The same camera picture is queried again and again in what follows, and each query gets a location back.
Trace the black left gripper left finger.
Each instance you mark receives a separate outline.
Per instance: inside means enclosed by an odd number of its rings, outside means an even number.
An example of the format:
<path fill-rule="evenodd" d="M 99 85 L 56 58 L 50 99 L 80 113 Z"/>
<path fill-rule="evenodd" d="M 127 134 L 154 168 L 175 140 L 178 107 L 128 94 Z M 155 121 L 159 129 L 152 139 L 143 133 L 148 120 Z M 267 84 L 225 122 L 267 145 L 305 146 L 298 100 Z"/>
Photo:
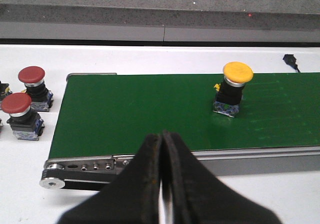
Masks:
<path fill-rule="evenodd" d="M 161 143 L 159 135 L 147 135 L 135 157 L 111 184 L 65 212 L 58 223 L 159 223 Z"/>

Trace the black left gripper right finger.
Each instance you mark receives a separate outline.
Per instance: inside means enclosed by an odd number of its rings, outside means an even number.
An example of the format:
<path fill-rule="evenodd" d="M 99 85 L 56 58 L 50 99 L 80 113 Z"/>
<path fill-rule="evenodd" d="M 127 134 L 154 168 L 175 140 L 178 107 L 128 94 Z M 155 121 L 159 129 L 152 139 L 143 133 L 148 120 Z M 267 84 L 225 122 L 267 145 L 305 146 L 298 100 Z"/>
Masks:
<path fill-rule="evenodd" d="M 279 224 L 271 210 L 240 195 L 213 175 L 178 133 L 164 132 L 161 174 L 175 224 Z"/>

